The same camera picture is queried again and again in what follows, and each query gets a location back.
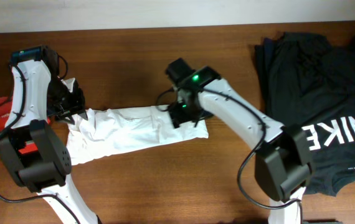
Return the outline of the dark lettered t-shirt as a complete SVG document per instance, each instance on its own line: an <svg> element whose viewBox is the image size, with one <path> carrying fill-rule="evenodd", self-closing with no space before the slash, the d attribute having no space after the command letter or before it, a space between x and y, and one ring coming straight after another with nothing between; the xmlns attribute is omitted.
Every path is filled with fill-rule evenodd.
<svg viewBox="0 0 355 224"><path fill-rule="evenodd" d="M306 193L336 196L355 182L355 37L343 47L312 33L266 38L255 66L267 116L306 134L316 169Z"/></svg>

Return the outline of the white printed t-shirt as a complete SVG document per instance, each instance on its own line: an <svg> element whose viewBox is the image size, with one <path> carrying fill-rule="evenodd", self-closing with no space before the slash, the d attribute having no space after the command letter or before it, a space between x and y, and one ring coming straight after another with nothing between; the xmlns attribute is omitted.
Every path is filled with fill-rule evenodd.
<svg viewBox="0 0 355 224"><path fill-rule="evenodd" d="M115 154L124 154L209 137L205 121L183 123L175 128L170 115L155 106L87 110L87 119L73 115L68 125L67 149L72 165Z"/></svg>

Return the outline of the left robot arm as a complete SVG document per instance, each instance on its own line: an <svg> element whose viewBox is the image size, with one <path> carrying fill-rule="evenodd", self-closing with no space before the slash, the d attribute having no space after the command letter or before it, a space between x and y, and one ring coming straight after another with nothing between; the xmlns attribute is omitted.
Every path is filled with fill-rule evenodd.
<svg viewBox="0 0 355 224"><path fill-rule="evenodd" d="M16 185L42 198L63 223L100 223L72 180L72 158L48 119L74 124L87 118L85 97L74 78L60 74L65 59L47 45L11 54L14 79L11 111L0 131L0 160Z"/></svg>

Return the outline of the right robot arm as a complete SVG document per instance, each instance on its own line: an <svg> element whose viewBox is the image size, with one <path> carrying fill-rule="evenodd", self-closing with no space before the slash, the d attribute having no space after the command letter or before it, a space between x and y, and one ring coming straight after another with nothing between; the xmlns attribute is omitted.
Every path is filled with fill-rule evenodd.
<svg viewBox="0 0 355 224"><path fill-rule="evenodd" d="M176 94L166 109L173 126L197 124L212 116L221 119L251 148L237 172L242 195L270 211L269 223L303 223L302 196L315 169L301 126L287 126L265 115L208 66L195 70L179 58L165 73ZM251 158L255 159L255 180L270 199L269 205L254 200L242 185L242 172Z"/></svg>

